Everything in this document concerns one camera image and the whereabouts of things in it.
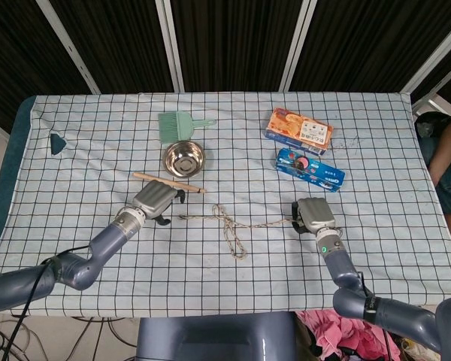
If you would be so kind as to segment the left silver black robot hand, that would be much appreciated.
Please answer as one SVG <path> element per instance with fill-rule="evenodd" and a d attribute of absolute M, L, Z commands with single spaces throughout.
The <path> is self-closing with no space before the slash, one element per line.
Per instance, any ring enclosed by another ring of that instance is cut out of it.
<path fill-rule="evenodd" d="M 165 219 L 162 213 L 175 199 L 184 203 L 185 198 L 184 190 L 176 190 L 167 184 L 152 180 L 133 198 L 132 206 L 140 209 L 147 220 L 155 220 L 160 226 L 167 226 L 171 221 Z"/>

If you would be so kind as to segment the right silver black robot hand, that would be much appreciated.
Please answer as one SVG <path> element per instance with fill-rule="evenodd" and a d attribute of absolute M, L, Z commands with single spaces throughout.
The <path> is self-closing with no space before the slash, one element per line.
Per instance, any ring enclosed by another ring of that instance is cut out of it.
<path fill-rule="evenodd" d="M 324 198 L 304 198 L 292 203 L 292 227 L 298 234 L 316 235 L 321 229 L 333 229 L 336 222 Z"/>

